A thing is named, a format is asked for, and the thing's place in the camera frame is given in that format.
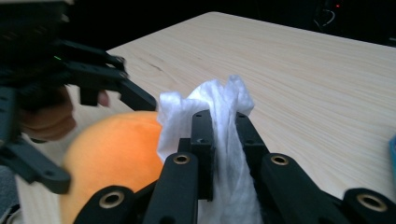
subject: finger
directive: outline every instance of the finger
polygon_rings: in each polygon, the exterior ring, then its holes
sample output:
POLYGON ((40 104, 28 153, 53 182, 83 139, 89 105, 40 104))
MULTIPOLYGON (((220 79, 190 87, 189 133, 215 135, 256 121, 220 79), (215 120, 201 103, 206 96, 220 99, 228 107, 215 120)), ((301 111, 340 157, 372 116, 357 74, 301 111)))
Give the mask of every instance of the finger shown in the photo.
POLYGON ((110 99, 108 98, 108 94, 106 91, 99 91, 98 103, 102 106, 110 106, 110 99))
POLYGON ((45 129, 31 129, 21 127, 21 130, 31 138, 46 141, 56 141, 70 133, 76 127, 76 121, 69 116, 59 123, 45 129))
POLYGON ((68 118, 73 111, 73 105, 66 87, 60 88, 60 93, 64 102, 60 105, 53 105, 37 110, 35 113, 22 111, 21 126, 32 129, 42 130, 54 126, 65 118, 68 118))

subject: wood grain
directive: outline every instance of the wood grain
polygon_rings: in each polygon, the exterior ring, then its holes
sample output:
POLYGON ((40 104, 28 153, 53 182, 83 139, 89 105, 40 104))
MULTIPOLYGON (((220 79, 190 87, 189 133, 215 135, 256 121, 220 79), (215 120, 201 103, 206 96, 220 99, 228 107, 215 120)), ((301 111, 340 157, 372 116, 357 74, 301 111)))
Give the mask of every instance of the wood grain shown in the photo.
MULTIPOLYGON (((396 49, 211 12, 109 52, 124 57, 130 79, 157 100, 241 76, 255 102, 250 119, 270 151, 297 160, 338 198, 367 188, 396 202, 388 146, 396 134, 396 49)), ((69 90, 76 100, 77 88, 69 90)), ((130 111, 111 97, 110 108, 76 102, 78 128, 40 149, 60 162, 83 128, 130 111)), ((59 223, 57 196, 18 182, 26 223, 59 223)))

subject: dark background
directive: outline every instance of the dark background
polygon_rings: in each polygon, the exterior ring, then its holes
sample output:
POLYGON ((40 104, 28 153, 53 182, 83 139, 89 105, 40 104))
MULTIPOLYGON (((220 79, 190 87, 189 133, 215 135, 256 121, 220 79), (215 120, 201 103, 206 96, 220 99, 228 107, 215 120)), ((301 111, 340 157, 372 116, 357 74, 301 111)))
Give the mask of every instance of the dark background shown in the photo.
POLYGON ((61 37, 112 49, 209 11, 396 46, 396 0, 75 0, 61 37))

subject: blue object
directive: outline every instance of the blue object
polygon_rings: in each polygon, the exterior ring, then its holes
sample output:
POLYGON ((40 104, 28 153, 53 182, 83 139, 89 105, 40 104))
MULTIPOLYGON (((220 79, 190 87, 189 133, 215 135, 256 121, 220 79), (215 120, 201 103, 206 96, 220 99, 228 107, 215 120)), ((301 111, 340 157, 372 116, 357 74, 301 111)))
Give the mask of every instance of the blue object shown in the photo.
POLYGON ((389 142, 390 158, 393 165, 393 187, 396 190, 396 135, 389 142))

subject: wooden table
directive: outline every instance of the wooden table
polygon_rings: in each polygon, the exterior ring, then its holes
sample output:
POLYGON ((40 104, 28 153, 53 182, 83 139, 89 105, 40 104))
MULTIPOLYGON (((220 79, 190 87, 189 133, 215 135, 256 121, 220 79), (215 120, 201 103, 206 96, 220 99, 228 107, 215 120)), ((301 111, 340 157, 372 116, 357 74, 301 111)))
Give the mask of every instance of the wooden table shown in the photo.
MULTIPOLYGON (((124 57, 131 80, 157 100, 240 75, 256 104, 250 119, 270 151, 293 157, 338 198, 363 187, 396 202, 388 145, 396 134, 396 49, 211 12, 109 53, 124 57)), ((69 90, 78 127, 36 145, 58 163, 85 127, 130 111, 115 92, 110 108, 98 108, 79 105, 77 88, 69 90)), ((58 196, 17 179, 25 222, 60 223, 58 196)))

